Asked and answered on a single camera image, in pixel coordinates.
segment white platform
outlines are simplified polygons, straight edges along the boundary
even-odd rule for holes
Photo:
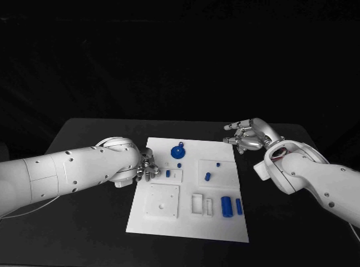
[[[180,141],[184,143],[186,155],[181,159],[177,160],[171,158],[170,150],[173,146],[178,145]],[[232,145],[227,145],[223,142],[158,139],[150,137],[147,140],[147,147],[152,150],[155,164],[161,169],[181,170],[181,183],[174,184],[173,181],[167,183],[167,185],[178,187],[178,210],[176,216],[173,216],[173,213],[170,213],[170,219],[160,218],[157,216],[144,216],[145,207],[148,207],[151,205],[151,202],[154,202],[151,201],[150,197],[147,197],[147,195],[151,194],[151,185],[163,185],[165,183],[165,173],[161,173],[157,182],[154,181],[154,179],[150,182],[145,182],[145,180],[141,179],[135,189],[129,220],[125,231],[128,233],[181,236],[187,238],[213,239],[248,243],[249,238],[246,233],[245,216],[237,215],[236,210],[236,198],[240,199],[239,187],[232,186],[235,184],[239,185],[237,175],[235,175],[236,164]],[[230,186],[229,188],[199,185],[200,160],[220,162],[222,165],[219,167],[219,171],[223,170],[222,166],[224,162],[229,162],[224,165],[224,167],[230,165],[229,171],[226,172],[226,175],[219,176],[219,180],[216,180],[217,176],[214,173],[214,181],[222,183],[223,179],[226,179],[224,184]],[[191,214],[193,194],[201,194],[203,198],[203,210],[201,215],[199,216]],[[224,218],[222,216],[222,196],[229,196],[232,199],[232,218]],[[207,199],[212,199],[212,216],[207,216]]]

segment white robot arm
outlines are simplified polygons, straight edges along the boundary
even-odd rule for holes
[[[237,129],[223,142],[246,150],[266,149],[263,161],[255,165],[262,180],[272,179],[278,189],[291,194],[305,188],[320,205],[360,228],[360,172],[328,163],[305,143],[284,140],[259,118],[224,126]]]
[[[39,157],[0,162],[0,218],[20,207],[111,181],[115,187],[154,178],[160,170],[148,148],[127,138]]]

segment black table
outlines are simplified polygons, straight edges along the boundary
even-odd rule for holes
[[[222,141],[226,122],[70,119],[46,153],[95,145],[124,136],[138,147],[148,137]],[[312,145],[299,125],[271,125],[278,133]],[[351,264],[360,245],[347,223],[301,190],[285,195],[252,169],[265,150],[235,158],[249,243],[125,233],[135,191],[106,182],[62,196],[34,213],[0,221],[0,264],[42,266],[226,266]],[[40,203],[20,209],[31,210]]]

